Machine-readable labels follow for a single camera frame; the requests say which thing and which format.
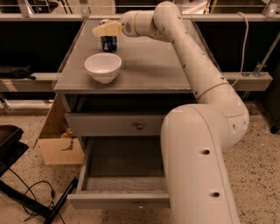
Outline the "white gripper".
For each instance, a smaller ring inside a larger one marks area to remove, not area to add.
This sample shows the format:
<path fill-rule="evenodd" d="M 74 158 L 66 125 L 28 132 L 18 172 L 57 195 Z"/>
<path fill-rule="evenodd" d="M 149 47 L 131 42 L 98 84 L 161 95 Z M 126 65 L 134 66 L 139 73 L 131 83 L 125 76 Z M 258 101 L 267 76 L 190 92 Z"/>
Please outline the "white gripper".
<path fill-rule="evenodd" d="M 122 14 L 120 23 L 109 21 L 105 24 L 100 24 L 92 30 L 96 37 L 119 36 L 122 32 L 128 37 L 137 37 L 136 31 L 137 11 L 131 10 Z"/>

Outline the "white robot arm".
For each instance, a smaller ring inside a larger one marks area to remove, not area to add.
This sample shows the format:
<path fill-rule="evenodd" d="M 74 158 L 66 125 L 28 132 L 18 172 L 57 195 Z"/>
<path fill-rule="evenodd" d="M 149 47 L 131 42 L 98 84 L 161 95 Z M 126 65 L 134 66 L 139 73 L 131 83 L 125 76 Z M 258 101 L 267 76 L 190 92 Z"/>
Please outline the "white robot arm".
<path fill-rule="evenodd" d="M 129 11 L 93 29 L 95 36 L 146 36 L 171 43 L 196 99 L 165 117 L 164 174 L 174 224 L 241 224 L 223 151 L 248 130 L 247 107 L 186 29 L 179 8 Z"/>

